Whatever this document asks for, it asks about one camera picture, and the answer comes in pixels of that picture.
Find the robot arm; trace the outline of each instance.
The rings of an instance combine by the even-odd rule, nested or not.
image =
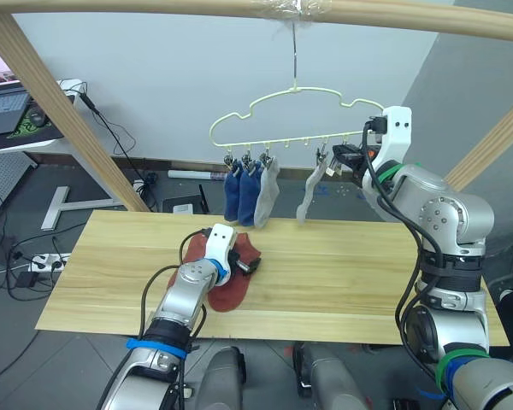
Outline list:
[[[129,341],[131,350],[113,375],[99,408],[172,408],[179,394],[175,381],[180,364],[190,351],[191,331],[207,293],[230,278],[228,253],[236,236],[232,227],[216,224],[205,257],[180,266],[142,339]]]
[[[377,182],[393,206],[422,228],[442,253],[439,256],[436,247],[422,238],[422,274],[415,286],[422,298],[407,317],[409,346],[419,360],[439,362],[437,379],[458,410],[488,409],[493,403],[494,409],[513,408],[513,364],[487,357],[481,272],[493,211],[482,198],[455,192],[441,177],[403,164],[410,146],[409,108],[386,108],[379,120],[371,121],[377,124],[376,142],[367,148]],[[392,220],[379,206],[380,193],[363,149],[342,145],[333,150],[335,160],[351,168],[353,182],[363,189],[376,212]],[[434,287],[424,292],[432,282]]]

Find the wooden frame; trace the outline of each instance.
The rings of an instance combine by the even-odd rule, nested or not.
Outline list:
[[[396,0],[319,0],[320,13],[308,16],[310,0],[302,2],[305,20],[448,32],[513,41],[513,15],[481,9],[412,3]],[[276,4],[285,3],[278,0]],[[269,0],[0,0],[0,56],[19,77],[68,141],[96,169],[128,210],[148,211],[97,138],[62,94],[11,13],[109,11],[222,15],[235,17],[287,17]],[[289,10],[288,15],[297,12]],[[458,189],[476,178],[498,156],[498,144],[513,144],[513,109],[453,170],[448,179]],[[475,161],[485,157],[485,162]]]

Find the blue sock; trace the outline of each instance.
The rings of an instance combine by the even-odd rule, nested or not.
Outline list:
[[[255,208],[257,207],[258,194],[260,194],[260,177],[262,169],[260,163],[256,163],[256,169],[250,175],[245,169],[239,181],[239,211],[238,221],[242,226],[255,225]]]
[[[224,219],[230,222],[238,219],[239,209],[239,180],[243,169],[236,160],[233,162],[232,171],[224,180],[224,193],[226,194],[226,207],[224,208]]]

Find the clothes hanger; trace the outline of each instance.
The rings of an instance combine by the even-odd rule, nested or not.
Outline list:
[[[226,114],[226,115],[222,116],[221,118],[219,118],[218,120],[216,120],[209,128],[209,139],[215,147],[227,148],[228,151],[231,151],[232,147],[235,147],[235,146],[244,145],[246,147],[251,147],[253,144],[264,144],[264,146],[269,149],[269,146],[271,144],[284,143],[285,147],[288,148],[289,143],[291,141],[303,141],[304,145],[308,145],[309,142],[314,139],[320,138],[323,140],[328,140],[329,138],[338,138],[338,137],[342,137],[344,139],[344,143],[347,143],[347,139],[350,135],[356,135],[356,134],[362,133],[362,131],[337,132],[334,134],[322,134],[322,135],[314,135],[314,136],[308,136],[308,137],[297,137],[297,138],[277,138],[277,139],[269,139],[269,140],[262,140],[262,141],[247,141],[247,142],[242,142],[242,143],[217,143],[215,141],[215,129],[223,121],[228,120],[232,117],[237,117],[240,120],[246,120],[254,114],[253,113],[254,107],[257,104],[263,103],[272,98],[281,97],[281,96],[288,95],[288,94],[296,94],[299,92],[310,92],[310,91],[332,94],[332,95],[335,95],[336,97],[338,97],[339,106],[341,108],[351,108],[355,104],[364,103],[364,104],[368,104],[368,105],[378,108],[380,110],[380,114],[381,114],[384,107],[376,101],[367,100],[365,98],[356,98],[352,102],[347,103],[347,102],[344,102],[344,97],[342,96],[342,93],[339,91],[331,90],[328,88],[321,88],[321,87],[299,87],[298,83],[297,83],[297,38],[296,38],[296,29],[295,29],[294,22],[292,23],[292,48],[293,48],[293,66],[294,66],[293,86],[287,90],[278,91],[273,94],[268,94],[267,96],[260,97],[257,100],[251,102],[251,104],[249,104],[249,113],[248,114],[240,114],[238,112],[232,112],[232,113]]]

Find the floor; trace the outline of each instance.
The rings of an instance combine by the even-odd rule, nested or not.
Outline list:
[[[211,213],[221,214],[221,183],[201,181],[201,184]],[[39,225],[58,185],[71,187],[70,201],[105,197],[78,167],[40,166],[24,178],[8,200],[4,213],[7,215],[6,234],[15,240],[40,234]],[[294,217],[296,206],[304,195],[304,182],[281,180],[280,190],[272,216]],[[165,173],[159,173],[154,191],[161,201],[164,197],[196,194],[198,183],[168,179]],[[90,213],[90,210],[81,210],[63,214],[57,230],[85,222]],[[319,186],[315,203],[310,207],[310,218],[378,220],[354,185],[332,182]],[[56,236],[61,252],[73,248],[80,231],[81,228],[77,228]],[[35,239],[24,244],[21,250],[28,257],[53,252],[51,237]],[[508,249],[498,257],[493,269],[494,278],[501,279],[500,273],[505,273],[501,268],[505,264],[510,264],[508,272],[513,271],[512,252],[513,249]],[[504,280],[497,281],[498,287],[504,285]],[[43,295],[28,290],[15,292],[18,297]],[[0,371],[32,338],[33,327],[44,305],[45,300],[14,301],[5,290],[0,291]],[[125,337],[118,336],[41,331],[21,359],[0,377],[0,410],[95,408],[110,374],[126,353],[125,341]],[[292,342],[204,339],[199,345],[200,349],[190,354],[186,363],[186,381],[195,389],[213,354],[224,346],[235,345],[245,354],[247,362],[244,409],[314,408],[311,400],[297,396],[291,362]],[[433,397],[438,391],[422,376],[402,348],[369,348],[347,343],[329,343],[329,346],[345,362],[375,410],[392,408],[394,397],[418,400],[422,409],[439,408],[440,401]],[[192,409],[194,400],[188,400],[186,405]]]

